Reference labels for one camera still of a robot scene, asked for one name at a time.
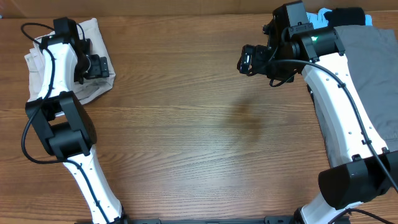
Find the beige shorts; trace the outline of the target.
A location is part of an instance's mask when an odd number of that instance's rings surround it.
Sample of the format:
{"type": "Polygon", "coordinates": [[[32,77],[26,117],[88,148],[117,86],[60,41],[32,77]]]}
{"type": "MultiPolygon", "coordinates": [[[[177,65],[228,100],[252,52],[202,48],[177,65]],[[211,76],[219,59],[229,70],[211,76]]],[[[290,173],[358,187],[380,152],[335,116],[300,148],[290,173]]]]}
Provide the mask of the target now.
{"type": "MultiPolygon", "coordinates": [[[[80,25],[81,27],[78,29],[79,37],[86,37],[91,40],[91,54],[97,54],[100,57],[107,58],[109,71],[109,77],[107,78],[85,80],[82,85],[77,82],[74,83],[73,92],[76,94],[80,103],[85,105],[113,88],[116,72],[114,71],[108,51],[104,44],[97,19],[92,18],[82,22],[80,25]]],[[[30,53],[25,55],[24,58],[29,70],[29,101],[34,101],[37,99],[44,82],[45,59],[39,49],[39,45],[36,43],[33,44],[33,47],[30,49],[30,53]]]]}

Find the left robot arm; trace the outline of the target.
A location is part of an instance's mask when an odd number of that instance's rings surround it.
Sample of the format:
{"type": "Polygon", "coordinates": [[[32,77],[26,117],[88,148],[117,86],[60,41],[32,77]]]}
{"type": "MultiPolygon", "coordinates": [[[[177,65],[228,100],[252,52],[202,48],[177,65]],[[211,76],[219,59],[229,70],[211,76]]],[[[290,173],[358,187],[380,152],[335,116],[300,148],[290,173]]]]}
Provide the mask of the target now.
{"type": "Polygon", "coordinates": [[[111,76],[105,54],[93,53],[93,39],[81,25],[67,17],[54,20],[52,34],[38,41],[44,55],[44,80],[35,100],[26,103],[29,118],[21,137],[28,160],[25,139],[30,127],[54,164],[62,163],[74,177],[91,212],[92,223],[128,223],[121,202],[113,194],[101,169],[95,126],[73,92],[75,84],[111,76]]]}

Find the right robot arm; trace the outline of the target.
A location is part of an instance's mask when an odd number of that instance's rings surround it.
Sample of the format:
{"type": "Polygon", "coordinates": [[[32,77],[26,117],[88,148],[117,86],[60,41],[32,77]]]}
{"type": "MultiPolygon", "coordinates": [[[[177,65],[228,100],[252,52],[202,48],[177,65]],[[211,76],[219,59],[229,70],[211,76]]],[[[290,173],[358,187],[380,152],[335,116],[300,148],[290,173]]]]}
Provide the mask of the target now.
{"type": "Polygon", "coordinates": [[[267,45],[245,45],[237,68],[265,75],[273,87],[301,74],[329,127],[330,168],[318,175],[318,195],[291,216],[266,223],[348,223],[359,206],[397,188],[397,153],[389,150],[354,87],[345,47],[332,27],[315,29],[302,1],[275,9],[264,26],[267,45]]]}

